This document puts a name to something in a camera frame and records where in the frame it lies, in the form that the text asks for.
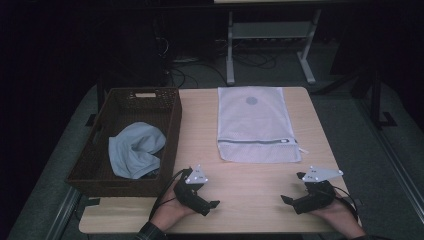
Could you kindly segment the person's left hand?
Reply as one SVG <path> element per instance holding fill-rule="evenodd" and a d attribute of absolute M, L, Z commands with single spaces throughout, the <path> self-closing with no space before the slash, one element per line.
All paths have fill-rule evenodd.
<path fill-rule="evenodd" d="M 182 205 L 176 198 L 173 189 L 170 188 L 164 194 L 160 201 L 160 206 L 155 211 L 150 222 L 161 231 L 166 232 L 180 220 L 192 214 L 195 214 L 195 211 Z"/>

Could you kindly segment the white metal table frame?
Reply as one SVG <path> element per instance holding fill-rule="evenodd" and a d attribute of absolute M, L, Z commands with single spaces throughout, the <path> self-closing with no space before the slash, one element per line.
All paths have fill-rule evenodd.
<path fill-rule="evenodd" d="M 299 64 L 308 84 L 313 85 L 316 79 L 308 63 L 308 54 L 315 36 L 321 16 L 321 10 L 313 13 L 310 21 L 294 22 L 248 22 L 233 21 L 233 13 L 228 15 L 227 28 L 227 56 L 226 56 L 226 84 L 235 84 L 233 63 L 233 41 L 247 39 L 289 39 L 300 38 L 305 40 L 304 47 L 297 53 Z"/>

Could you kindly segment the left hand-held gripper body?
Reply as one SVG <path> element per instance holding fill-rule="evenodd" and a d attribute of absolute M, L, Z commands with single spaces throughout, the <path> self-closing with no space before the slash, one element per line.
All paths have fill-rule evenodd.
<path fill-rule="evenodd" d="M 174 186 L 177 200 L 193 211 L 208 211 L 209 203 L 197 195 L 197 191 L 208 182 L 200 165 L 184 169 Z"/>

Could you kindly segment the brown wicker basket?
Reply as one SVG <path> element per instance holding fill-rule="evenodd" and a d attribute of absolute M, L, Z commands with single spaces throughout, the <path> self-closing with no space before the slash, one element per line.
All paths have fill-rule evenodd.
<path fill-rule="evenodd" d="M 158 196 L 173 175 L 181 118 L 176 88 L 110 90 L 66 182 L 89 197 Z M 155 154 L 160 168 L 156 174 L 139 179 L 118 177 L 109 160 L 109 139 L 135 122 L 152 125 L 165 135 L 165 146 Z"/>

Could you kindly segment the white mesh laundry bag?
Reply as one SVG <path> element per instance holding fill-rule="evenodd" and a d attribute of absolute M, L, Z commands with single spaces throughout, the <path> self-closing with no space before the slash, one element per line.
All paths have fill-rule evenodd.
<path fill-rule="evenodd" d="M 246 103 L 255 97 L 256 105 Z M 220 87 L 217 147 L 237 163 L 295 163 L 302 160 L 282 87 Z"/>

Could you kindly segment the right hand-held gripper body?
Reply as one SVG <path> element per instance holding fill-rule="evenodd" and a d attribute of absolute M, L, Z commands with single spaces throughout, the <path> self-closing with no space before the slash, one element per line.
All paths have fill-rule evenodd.
<path fill-rule="evenodd" d="M 308 194 L 294 201 L 300 214 L 324 208 L 332 203 L 336 194 L 329 179 L 341 177 L 343 172 L 338 169 L 326 169 L 311 166 L 307 172 L 298 172 L 297 177 L 306 186 Z"/>

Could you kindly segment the metal floor rail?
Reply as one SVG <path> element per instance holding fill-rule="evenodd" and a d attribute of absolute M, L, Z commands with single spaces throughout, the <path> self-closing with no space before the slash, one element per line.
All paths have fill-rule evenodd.
<path fill-rule="evenodd" d="M 414 211 L 416 212 L 420 221 L 424 224 L 424 195 L 419 191 L 409 173 L 402 165 L 401 158 L 389 143 L 389 140 L 383 133 L 383 128 L 378 128 L 377 125 L 371 120 L 371 112 L 367 108 L 366 104 L 362 100 L 356 100 L 355 104 L 358 108 L 358 111 L 361 113 L 362 117 L 370 128 L 370 131 L 385 152 L 385 155 L 388 158 L 388 162 L 394 172 L 394 176 L 398 180 L 401 188 L 411 202 Z"/>
<path fill-rule="evenodd" d="M 67 224 L 69 223 L 73 212 L 75 211 L 81 198 L 81 193 L 73 187 L 70 187 L 65 195 L 59 210 L 55 215 L 54 221 L 46 235 L 46 240 L 61 240 Z"/>

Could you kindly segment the person's right hand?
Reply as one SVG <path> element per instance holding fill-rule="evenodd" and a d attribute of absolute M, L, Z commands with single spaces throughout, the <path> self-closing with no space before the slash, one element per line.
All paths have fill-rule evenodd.
<path fill-rule="evenodd" d="M 322 218 L 348 240 L 366 235 L 350 210 L 339 200 L 334 200 L 324 208 L 311 211 L 311 214 Z"/>

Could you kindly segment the light blue garment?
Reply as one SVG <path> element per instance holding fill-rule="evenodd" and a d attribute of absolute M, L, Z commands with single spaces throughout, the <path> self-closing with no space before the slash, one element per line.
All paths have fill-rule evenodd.
<path fill-rule="evenodd" d="M 156 157 L 166 144 L 165 135 L 155 126 L 135 122 L 109 138 L 108 154 L 113 173 L 126 179 L 157 173 L 160 158 Z"/>

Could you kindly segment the black metal stand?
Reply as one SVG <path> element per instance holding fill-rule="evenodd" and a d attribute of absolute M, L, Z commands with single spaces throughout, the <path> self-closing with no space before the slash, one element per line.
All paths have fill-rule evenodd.
<path fill-rule="evenodd" d="M 397 125 L 389 112 L 381 111 L 382 81 L 379 72 L 375 68 L 360 67 L 328 86 L 312 92 L 312 95 L 328 94 L 349 81 L 355 81 L 350 91 L 353 98 L 364 99 L 367 94 L 370 94 L 369 116 L 371 122 L 378 130 L 383 127 L 394 127 Z"/>

